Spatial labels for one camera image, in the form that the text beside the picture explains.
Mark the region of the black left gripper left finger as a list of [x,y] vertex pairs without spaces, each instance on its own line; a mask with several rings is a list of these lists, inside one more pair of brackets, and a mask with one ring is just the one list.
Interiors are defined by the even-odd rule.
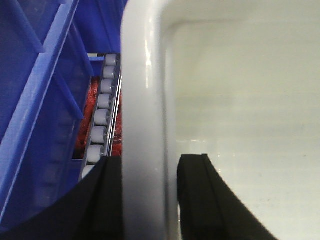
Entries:
[[2,240],[123,239],[122,159],[103,157],[70,192]]

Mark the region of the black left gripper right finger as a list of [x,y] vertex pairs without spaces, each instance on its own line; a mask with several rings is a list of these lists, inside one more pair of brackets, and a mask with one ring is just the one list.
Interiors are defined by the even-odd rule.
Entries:
[[184,240],[273,240],[212,165],[207,154],[183,154],[177,168]]

